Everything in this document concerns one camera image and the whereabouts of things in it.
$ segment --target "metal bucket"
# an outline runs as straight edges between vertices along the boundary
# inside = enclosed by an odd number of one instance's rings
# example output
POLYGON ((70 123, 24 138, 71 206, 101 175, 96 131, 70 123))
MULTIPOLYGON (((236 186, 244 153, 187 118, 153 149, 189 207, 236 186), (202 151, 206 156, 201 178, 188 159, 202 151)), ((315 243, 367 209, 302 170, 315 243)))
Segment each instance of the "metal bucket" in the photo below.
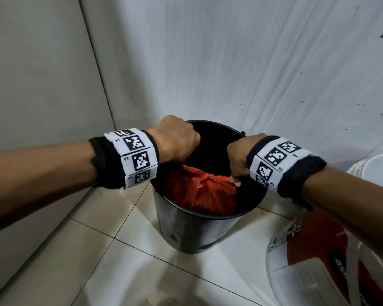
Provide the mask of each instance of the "metal bucket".
MULTIPOLYGON (((186 161, 186 165, 204 172, 229 176, 230 162, 228 144, 244 137, 240 132, 220 123, 191 120, 194 130, 201 136, 199 146, 186 161)), ((243 216, 252 211, 264 198, 266 188, 249 176, 242 178, 241 187, 234 196, 237 201, 233 216, 203 215, 184 209, 160 195, 159 188, 179 164, 167 163, 159 166, 157 177, 151 181, 155 192, 155 204, 160 229, 166 242, 185 253, 203 252, 216 243, 243 216)))

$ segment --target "white floor tile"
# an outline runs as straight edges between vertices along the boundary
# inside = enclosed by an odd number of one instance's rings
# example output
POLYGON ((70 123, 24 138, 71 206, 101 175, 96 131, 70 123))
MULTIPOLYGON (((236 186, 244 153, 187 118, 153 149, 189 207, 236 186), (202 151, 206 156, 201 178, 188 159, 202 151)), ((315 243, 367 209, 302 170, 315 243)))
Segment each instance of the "white floor tile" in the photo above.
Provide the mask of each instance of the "white floor tile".
POLYGON ((112 238, 68 220, 0 294, 0 306, 70 306, 112 238))
POLYGON ((114 237, 147 184, 145 182, 126 190, 97 188, 77 206, 71 217, 114 237))
POLYGON ((278 193, 269 190, 258 207, 290 219, 296 219, 303 215, 302 209, 292 204, 289 199, 280 197, 278 193))
MULTIPOLYGON (((195 265, 200 263, 195 257, 195 265)), ((254 306, 234 293, 125 245, 112 242, 73 306, 254 306)))
POLYGON ((266 274, 266 247, 288 222, 255 208, 220 244, 198 255, 187 255, 175 251, 160 235, 153 187, 148 185, 116 238, 256 303, 276 305, 266 274))

